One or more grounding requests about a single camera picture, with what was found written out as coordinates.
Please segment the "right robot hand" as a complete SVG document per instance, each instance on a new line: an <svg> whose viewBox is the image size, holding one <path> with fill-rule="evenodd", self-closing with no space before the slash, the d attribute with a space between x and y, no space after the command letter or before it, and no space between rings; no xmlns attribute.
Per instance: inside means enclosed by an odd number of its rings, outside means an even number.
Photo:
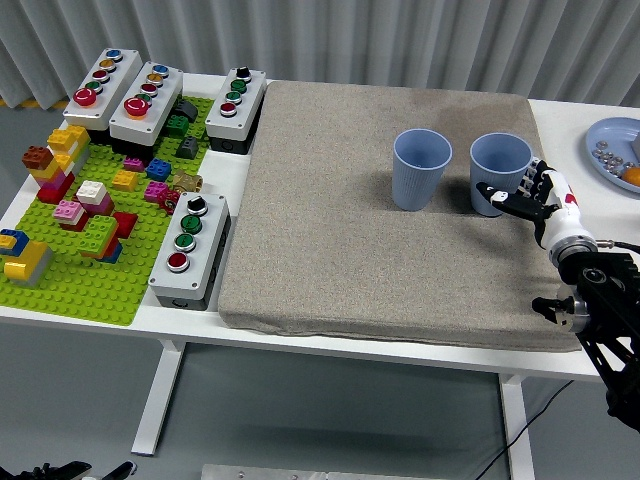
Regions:
<svg viewBox="0 0 640 480"><path fill-rule="evenodd" d="M552 261L569 251L598 249L581 223L579 205L566 178L540 158L533 158L515 193L486 182L477 182L475 188L497 210L532 222L536 243Z"/></svg>

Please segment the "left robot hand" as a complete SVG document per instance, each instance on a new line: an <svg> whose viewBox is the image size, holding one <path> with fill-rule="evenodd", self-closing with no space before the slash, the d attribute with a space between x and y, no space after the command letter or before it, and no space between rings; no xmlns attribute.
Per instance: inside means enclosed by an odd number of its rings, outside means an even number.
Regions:
<svg viewBox="0 0 640 480"><path fill-rule="evenodd" d="M53 467L49 463L36 466L32 470L22 471L19 474L12 474L1 468L2 479L31 479L31 480L68 480L86 479L89 477L93 466L84 461L71 461L59 467ZM126 479L137 471L137 465L132 461L125 461L111 472L104 479Z"/></svg>

